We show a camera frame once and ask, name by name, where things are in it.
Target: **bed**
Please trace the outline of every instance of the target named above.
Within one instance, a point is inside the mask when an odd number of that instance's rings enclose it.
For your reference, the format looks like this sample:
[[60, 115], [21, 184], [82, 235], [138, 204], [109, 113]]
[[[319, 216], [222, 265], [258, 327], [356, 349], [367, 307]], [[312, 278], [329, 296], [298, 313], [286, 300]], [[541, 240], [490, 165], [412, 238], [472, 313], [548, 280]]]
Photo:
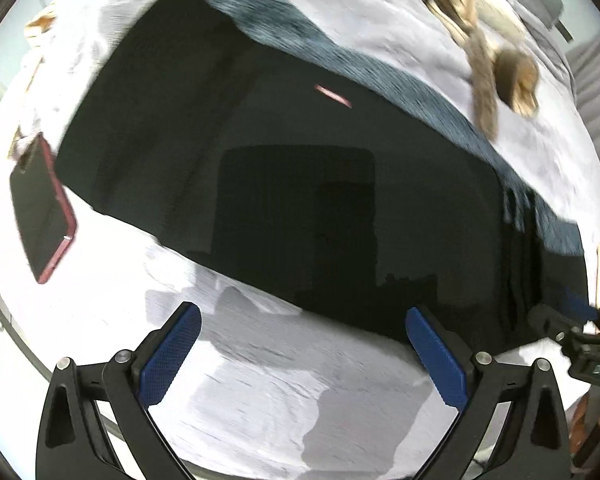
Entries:
[[[75, 243], [49, 283], [33, 279], [8, 188], [13, 134], [18, 124], [25, 138], [42, 131], [57, 150], [98, 70], [154, 1], [58, 0], [54, 26], [0, 103], [0, 294], [48, 368], [64, 355], [78, 364], [108, 360], [137, 346], [181, 301], [199, 305], [206, 333], [151, 410], [176, 453], [197, 466], [262, 479], [414, 474], [457, 412], [403, 345], [302, 316], [292, 304], [96, 213], [70, 191]], [[464, 52], [421, 0], [281, 1], [333, 43], [413, 76], [470, 116]], [[527, 121], [500, 103], [498, 139], [480, 149], [506, 161], [558, 218], [577, 224], [594, 303], [600, 162], [576, 111], [564, 57], [541, 20], [519, 2], [512, 5], [541, 72], [539, 114]], [[423, 46], [422, 38], [430, 42]], [[557, 345], [541, 341], [500, 359], [530, 363], [539, 356], [552, 362], [568, 408], [587, 385], [568, 377]], [[483, 447], [493, 444], [492, 434]]]

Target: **red phone case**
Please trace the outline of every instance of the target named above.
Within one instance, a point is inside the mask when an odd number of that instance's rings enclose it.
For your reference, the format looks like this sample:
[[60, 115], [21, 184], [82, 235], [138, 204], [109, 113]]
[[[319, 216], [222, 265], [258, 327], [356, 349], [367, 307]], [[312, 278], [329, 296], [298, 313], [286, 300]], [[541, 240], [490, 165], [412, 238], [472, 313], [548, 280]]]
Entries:
[[46, 142], [42, 134], [38, 134], [34, 142], [37, 142], [42, 150], [46, 170], [49, 174], [51, 183], [53, 184], [56, 193], [56, 200], [58, 200], [60, 204], [67, 225], [67, 230], [64, 234], [63, 240], [60, 242], [58, 248], [54, 251], [54, 254], [46, 263], [45, 268], [43, 269], [42, 273], [37, 279], [38, 283], [43, 284], [48, 282], [49, 278], [51, 277], [51, 274], [54, 272], [54, 269], [56, 268], [64, 254], [67, 252], [67, 249], [71, 246], [72, 242], [74, 241], [75, 231], [77, 229], [77, 222], [75, 221], [74, 210], [69, 204], [69, 200], [66, 196], [66, 193], [64, 192], [64, 188], [62, 187], [62, 184], [56, 177], [56, 172], [54, 171], [54, 163], [56, 158], [51, 151], [51, 147], [49, 146], [48, 142]]

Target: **metal screw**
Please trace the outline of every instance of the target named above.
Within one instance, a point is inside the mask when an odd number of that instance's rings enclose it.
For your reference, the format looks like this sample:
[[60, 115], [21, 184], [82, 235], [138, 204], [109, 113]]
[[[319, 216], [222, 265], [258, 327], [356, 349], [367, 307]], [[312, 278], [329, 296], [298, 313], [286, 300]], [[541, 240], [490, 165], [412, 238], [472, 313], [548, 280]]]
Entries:
[[131, 359], [131, 350], [121, 350], [116, 354], [115, 359], [117, 363], [126, 363]]
[[56, 363], [56, 366], [58, 367], [58, 370], [64, 370], [70, 364], [71, 364], [71, 359], [69, 359], [68, 357], [63, 357]]
[[540, 368], [543, 372], [548, 372], [551, 370], [551, 363], [546, 359], [538, 359], [538, 368]]
[[492, 361], [491, 355], [487, 354], [487, 352], [478, 352], [475, 355], [475, 360], [481, 365], [490, 365]]

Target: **phone screen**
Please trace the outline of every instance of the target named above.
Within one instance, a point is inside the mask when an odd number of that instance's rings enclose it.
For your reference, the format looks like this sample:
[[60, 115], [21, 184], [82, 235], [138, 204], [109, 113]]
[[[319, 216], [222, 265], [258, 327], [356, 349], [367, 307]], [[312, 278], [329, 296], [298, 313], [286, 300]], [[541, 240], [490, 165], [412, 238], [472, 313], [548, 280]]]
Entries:
[[74, 236], [72, 213], [54, 180], [50, 149], [39, 136], [22, 155], [10, 182], [22, 245], [39, 283], [46, 282]]

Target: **white bedsheet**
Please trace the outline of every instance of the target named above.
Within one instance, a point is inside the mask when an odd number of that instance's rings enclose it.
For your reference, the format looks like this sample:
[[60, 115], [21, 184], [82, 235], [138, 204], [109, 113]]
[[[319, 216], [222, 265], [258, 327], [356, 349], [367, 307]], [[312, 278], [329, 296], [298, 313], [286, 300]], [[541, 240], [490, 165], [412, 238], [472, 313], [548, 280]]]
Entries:
[[[151, 408], [182, 458], [267, 479], [375, 479], [412, 474], [445, 433], [445, 406], [414, 356], [380, 336], [345, 329], [205, 269], [69, 192], [78, 231], [52, 279], [37, 285], [14, 223], [5, 160], [15, 121], [57, 148], [90, 80], [154, 0], [59, 0], [24, 108], [21, 75], [0, 103], [0, 292], [32, 350], [52, 368], [135, 348], [183, 300], [203, 331], [167, 396]], [[337, 43], [420, 77], [465, 114], [464, 53], [419, 0], [290, 0]], [[530, 41], [528, 47], [535, 49]], [[594, 297], [600, 242], [600, 164], [568, 88], [541, 62], [540, 113], [500, 107], [498, 152], [554, 208], [578, 222]], [[557, 345], [509, 359], [554, 365], [565, 406], [587, 387], [566, 375]]]

